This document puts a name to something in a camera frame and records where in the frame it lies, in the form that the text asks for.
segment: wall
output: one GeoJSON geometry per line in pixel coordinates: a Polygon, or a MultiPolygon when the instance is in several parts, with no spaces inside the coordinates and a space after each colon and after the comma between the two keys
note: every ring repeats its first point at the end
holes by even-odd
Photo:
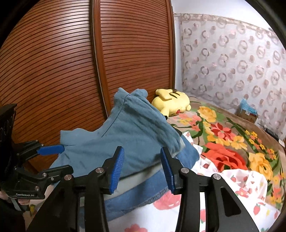
{"type": "MultiPolygon", "coordinates": [[[[172,0],[173,12],[197,13],[234,18],[268,30],[269,24],[245,0],[172,0]]],[[[175,17],[176,79],[175,88],[182,90],[179,22],[175,17]]]]}

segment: floral blanket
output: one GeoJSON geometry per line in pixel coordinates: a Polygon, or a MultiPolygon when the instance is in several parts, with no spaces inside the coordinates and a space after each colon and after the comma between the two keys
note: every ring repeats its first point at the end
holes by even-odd
{"type": "Polygon", "coordinates": [[[281,210],[285,195],[285,176],[280,155],[282,146],[253,123],[197,99],[191,111],[170,117],[168,122],[188,131],[194,143],[203,147],[219,172],[227,169],[257,171],[268,182],[266,203],[281,210]]]}

